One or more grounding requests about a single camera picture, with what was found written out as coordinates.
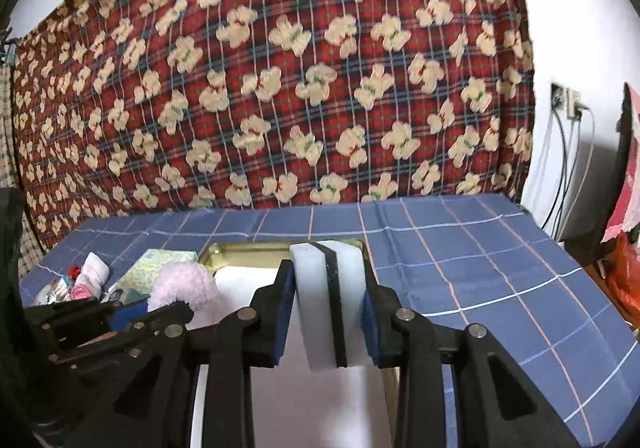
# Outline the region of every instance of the black stripe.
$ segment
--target black stripe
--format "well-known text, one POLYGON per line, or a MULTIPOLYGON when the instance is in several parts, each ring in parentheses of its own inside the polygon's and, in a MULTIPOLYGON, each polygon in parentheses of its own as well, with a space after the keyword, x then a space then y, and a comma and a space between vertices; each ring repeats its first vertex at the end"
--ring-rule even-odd
POLYGON ((331 329, 334 333, 335 366, 347 367, 347 348, 344 344, 344 324, 342 323, 342 300, 340 298, 340 280, 338 278, 338 254, 322 244, 312 242, 324 254, 326 264, 326 284, 329 289, 329 312, 331 329))

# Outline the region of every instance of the checkered fabric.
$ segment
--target checkered fabric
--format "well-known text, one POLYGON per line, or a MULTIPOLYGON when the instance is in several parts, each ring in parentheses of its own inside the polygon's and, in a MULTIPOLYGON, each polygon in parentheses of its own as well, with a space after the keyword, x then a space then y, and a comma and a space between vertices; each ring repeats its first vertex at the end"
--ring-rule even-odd
MULTIPOLYGON (((148 248, 202 252, 212 242, 358 238, 380 283, 433 322, 486 325, 585 447, 611 439, 640 396, 640 348, 609 300, 533 219, 503 196, 229 209, 92 219, 21 285, 33 301, 93 251, 111 286, 148 248)), ((450 371, 449 447, 457 446, 450 371)))
POLYGON ((48 246, 124 212, 517 202, 529 169, 524 0, 67 0, 17 53, 48 246))
MULTIPOLYGON (((11 67, 0 66, 0 188, 18 187, 18 176, 14 160, 14 138, 11 120, 11 67)), ((22 237, 18 277, 23 278, 35 266, 44 253, 39 246, 33 228, 22 217, 22 237)))

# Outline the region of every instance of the tissue box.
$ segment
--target tissue box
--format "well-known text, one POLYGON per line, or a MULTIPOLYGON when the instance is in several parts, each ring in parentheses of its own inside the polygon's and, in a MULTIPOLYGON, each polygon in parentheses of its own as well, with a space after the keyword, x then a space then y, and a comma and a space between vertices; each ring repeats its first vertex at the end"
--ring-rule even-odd
POLYGON ((140 294, 148 295, 151 293, 160 268, 167 262, 197 261, 198 254, 195 251, 146 250, 129 268, 129 271, 109 288, 108 293, 112 295, 117 291, 126 296, 133 289, 140 294))

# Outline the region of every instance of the white sponge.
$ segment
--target white sponge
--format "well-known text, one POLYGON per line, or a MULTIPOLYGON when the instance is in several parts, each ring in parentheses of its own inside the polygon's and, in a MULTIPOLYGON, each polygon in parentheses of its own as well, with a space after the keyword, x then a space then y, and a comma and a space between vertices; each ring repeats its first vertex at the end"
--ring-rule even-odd
MULTIPOLYGON (((362 332, 366 290, 362 252, 359 248, 335 240, 318 244, 337 253, 347 365, 372 365, 362 332)), ((337 364, 324 253, 313 244, 295 244, 290 247, 290 255, 296 272, 296 297, 309 367, 315 371, 334 369, 337 364)))

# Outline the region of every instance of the teddy bear pattern curtain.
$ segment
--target teddy bear pattern curtain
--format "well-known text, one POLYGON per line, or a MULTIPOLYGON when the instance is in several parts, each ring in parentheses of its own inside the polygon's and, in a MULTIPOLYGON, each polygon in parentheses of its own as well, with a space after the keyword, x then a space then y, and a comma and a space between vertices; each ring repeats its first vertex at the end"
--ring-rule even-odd
POLYGON ((518 202, 532 152, 525 0, 66 0, 14 83, 48 248, 168 208, 518 202))

